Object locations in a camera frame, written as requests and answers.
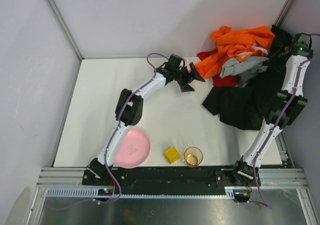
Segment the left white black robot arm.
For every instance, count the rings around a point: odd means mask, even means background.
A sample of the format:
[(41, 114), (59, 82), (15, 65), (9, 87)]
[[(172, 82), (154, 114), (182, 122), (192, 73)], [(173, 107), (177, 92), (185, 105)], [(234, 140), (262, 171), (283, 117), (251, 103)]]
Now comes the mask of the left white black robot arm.
[(166, 57), (160, 53), (150, 53), (147, 63), (153, 68), (151, 78), (135, 89), (123, 89), (115, 108), (115, 126), (108, 142), (102, 151), (86, 167), (83, 173), (83, 184), (102, 184), (115, 181), (111, 167), (115, 164), (117, 152), (128, 132), (136, 126), (143, 115), (144, 99), (150, 97), (167, 84), (176, 81), (181, 92), (193, 92), (190, 83), (194, 80), (204, 82), (205, 79), (196, 69), (193, 62), (186, 66), (186, 61), (179, 55)]

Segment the grey light blue cloth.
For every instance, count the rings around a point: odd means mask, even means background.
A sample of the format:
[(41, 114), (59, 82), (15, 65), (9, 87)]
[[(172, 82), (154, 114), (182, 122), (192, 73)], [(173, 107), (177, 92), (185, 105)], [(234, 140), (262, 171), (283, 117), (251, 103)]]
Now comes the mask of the grey light blue cloth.
[(222, 79), (227, 76), (235, 76), (238, 78), (237, 86), (242, 88), (250, 79), (267, 70), (268, 66), (264, 62), (268, 60), (268, 57), (250, 56), (245, 61), (240, 62), (233, 57), (223, 64), (219, 76)]

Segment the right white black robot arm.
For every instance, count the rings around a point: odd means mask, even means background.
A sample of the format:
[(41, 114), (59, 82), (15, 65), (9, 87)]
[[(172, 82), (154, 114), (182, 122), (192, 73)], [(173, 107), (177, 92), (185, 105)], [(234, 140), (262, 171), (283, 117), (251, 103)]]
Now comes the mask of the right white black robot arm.
[(232, 181), (237, 186), (258, 185), (261, 160), (270, 144), (289, 126), (307, 105), (303, 97), (306, 70), (313, 57), (312, 35), (297, 33), (281, 55), (285, 59), (285, 77), (280, 90), (264, 106), (261, 129), (248, 151), (237, 161)]

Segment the black cloth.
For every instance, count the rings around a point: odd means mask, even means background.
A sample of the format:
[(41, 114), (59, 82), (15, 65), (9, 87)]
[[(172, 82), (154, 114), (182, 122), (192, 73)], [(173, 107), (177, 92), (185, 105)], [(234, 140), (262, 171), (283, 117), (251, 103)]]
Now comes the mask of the black cloth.
[(273, 25), (275, 35), (271, 43), (266, 71), (248, 80), (244, 87), (214, 86), (202, 103), (212, 115), (229, 126), (241, 130), (260, 130), (263, 118), (268, 115), (268, 106), (283, 86), (286, 75), (287, 58), (282, 57), (293, 36)]

